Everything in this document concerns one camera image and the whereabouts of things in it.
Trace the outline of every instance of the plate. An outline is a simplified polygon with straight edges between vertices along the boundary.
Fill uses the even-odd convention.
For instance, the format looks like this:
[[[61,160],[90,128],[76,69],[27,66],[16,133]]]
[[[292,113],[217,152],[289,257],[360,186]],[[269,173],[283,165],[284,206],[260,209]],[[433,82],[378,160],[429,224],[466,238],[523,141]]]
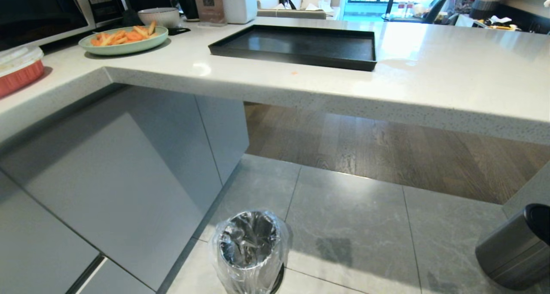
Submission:
[[[115,28],[114,30],[108,30],[104,32],[108,34],[112,34],[120,30],[125,30],[126,32],[130,32],[132,29],[133,27],[130,26],[128,28]],[[156,46],[163,43],[168,37],[168,29],[162,26],[157,26],[155,28],[155,32],[159,34],[157,37],[153,37],[151,39],[142,40],[142,41],[136,41],[135,43],[124,43],[121,45],[96,47],[92,45],[92,43],[90,43],[92,39],[97,37],[96,34],[94,34],[94,35],[84,37],[78,42],[78,44],[80,45],[80,47],[83,47],[89,53],[94,53],[94,55],[127,55],[128,53],[135,53],[135,52],[140,52],[147,49],[155,48]]]

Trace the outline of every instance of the kitchen counter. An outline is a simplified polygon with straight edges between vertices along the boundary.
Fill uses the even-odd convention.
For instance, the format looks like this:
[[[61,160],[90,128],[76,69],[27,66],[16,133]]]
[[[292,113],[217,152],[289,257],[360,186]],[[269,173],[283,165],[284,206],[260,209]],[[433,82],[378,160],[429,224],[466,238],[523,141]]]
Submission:
[[[47,76],[0,100],[0,143],[110,83],[217,96],[550,144],[550,37],[481,28],[257,18],[254,24],[376,33],[373,72],[210,55],[245,28],[186,24],[149,52],[97,57],[73,46]]]

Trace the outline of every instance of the gray cabinet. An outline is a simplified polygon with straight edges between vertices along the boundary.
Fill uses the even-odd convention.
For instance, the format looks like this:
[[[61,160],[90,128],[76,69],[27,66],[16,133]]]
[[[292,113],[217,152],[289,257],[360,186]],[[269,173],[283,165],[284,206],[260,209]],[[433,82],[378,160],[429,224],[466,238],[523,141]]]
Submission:
[[[249,145],[242,101],[196,96],[212,154],[225,184]]]
[[[65,293],[98,254],[0,172],[0,293]]]
[[[0,167],[154,290],[221,189],[194,96],[138,87],[23,143]]]
[[[106,259],[79,294],[155,294],[136,278]]]

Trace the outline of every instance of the food container lid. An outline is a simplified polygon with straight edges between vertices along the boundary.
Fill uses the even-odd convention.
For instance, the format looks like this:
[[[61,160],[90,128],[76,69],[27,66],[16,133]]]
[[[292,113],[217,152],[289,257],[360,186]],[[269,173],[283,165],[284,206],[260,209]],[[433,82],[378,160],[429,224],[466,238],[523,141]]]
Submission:
[[[40,60],[44,53],[40,47],[26,46],[0,52],[0,77],[32,65]]]

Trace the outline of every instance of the red container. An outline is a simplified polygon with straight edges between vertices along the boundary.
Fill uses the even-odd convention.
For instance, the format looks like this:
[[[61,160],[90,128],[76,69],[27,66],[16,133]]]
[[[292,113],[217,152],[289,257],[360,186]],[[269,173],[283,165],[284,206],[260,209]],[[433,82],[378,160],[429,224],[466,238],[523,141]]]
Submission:
[[[0,53],[0,98],[36,81],[44,73],[39,47],[18,47]]]

